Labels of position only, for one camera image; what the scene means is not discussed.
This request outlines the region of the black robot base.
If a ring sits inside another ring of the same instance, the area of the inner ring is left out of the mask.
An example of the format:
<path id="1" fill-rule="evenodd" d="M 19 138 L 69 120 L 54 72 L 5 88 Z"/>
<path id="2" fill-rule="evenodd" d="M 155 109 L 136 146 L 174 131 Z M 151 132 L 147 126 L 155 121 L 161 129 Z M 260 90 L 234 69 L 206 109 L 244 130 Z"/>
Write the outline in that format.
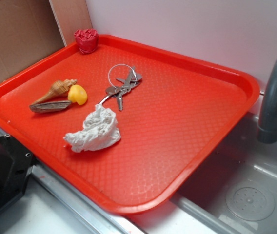
<path id="1" fill-rule="evenodd" d="M 33 153 L 11 135 L 0 136 L 0 213 L 25 194 Z"/>

